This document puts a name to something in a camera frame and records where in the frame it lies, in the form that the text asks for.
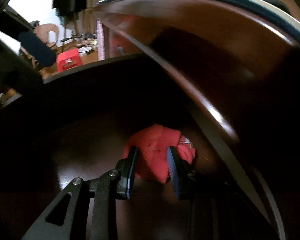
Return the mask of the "small red underwear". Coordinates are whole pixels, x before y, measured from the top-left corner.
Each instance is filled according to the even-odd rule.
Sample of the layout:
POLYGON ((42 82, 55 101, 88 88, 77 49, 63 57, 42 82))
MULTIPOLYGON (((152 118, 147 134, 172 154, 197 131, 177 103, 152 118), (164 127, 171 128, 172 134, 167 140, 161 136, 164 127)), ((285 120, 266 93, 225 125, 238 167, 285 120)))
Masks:
POLYGON ((162 184, 169 178, 167 149, 170 146, 176 147, 179 157, 189 164, 193 162, 196 155, 194 146, 181 131, 157 124, 132 135, 123 149, 123 158, 127 157, 132 146, 136 146, 140 151, 136 175, 162 184))

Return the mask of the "dark wooden drawer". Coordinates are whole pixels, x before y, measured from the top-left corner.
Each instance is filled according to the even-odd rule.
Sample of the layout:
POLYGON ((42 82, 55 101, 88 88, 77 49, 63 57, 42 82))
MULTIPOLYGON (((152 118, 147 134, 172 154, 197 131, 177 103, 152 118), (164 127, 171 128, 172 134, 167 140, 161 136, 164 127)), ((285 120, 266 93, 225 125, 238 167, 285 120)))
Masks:
POLYGON ((46 85, 46 172, 69 184, 45 217, 67 239, 285 239, 266 121, 279 67, 248 66, 179 27, 112 15, 114 58, 46 85))

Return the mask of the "wooden chair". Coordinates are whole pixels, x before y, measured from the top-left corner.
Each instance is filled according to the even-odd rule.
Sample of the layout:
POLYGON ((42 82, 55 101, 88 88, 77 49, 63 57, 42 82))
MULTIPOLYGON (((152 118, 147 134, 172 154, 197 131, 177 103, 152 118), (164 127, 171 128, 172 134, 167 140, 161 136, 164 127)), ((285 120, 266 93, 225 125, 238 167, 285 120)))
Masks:
POLYGON ((59 27, 48 23, 36 26, 33 31, 19 35, 21 51, 33 69, 51 67, 57 59, 59 27))

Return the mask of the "red plastic stool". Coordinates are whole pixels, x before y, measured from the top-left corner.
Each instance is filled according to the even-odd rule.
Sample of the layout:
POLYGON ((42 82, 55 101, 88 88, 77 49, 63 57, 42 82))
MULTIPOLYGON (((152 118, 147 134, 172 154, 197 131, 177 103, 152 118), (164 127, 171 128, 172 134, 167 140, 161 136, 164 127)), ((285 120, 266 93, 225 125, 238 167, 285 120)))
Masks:
POLYGON ((58 73, 64 72, 70 68, 79 67, 82 64, 82 59, 77 48, 60 53, 56 60, 58 73))

